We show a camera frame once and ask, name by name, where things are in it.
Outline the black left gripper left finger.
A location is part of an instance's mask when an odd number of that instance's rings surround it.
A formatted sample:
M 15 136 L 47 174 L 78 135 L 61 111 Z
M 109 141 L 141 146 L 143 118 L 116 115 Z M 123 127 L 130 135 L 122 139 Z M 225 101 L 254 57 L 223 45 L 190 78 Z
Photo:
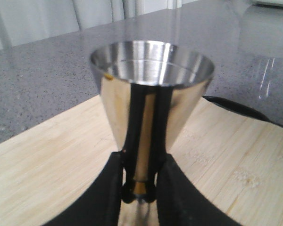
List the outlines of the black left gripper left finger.
M 116 226 L 118 224 L 123 167 L 120 152 L 112 152 L 91 186 L 46 226 Z

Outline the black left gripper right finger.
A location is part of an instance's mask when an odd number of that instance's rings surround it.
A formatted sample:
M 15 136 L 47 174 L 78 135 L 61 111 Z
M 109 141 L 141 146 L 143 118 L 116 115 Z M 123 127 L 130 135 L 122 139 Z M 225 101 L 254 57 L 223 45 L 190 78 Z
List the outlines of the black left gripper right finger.
M 157 209 L 161 226 L 226 225 L 226 215 L 198 191 L 170 154 L 158 173 Z

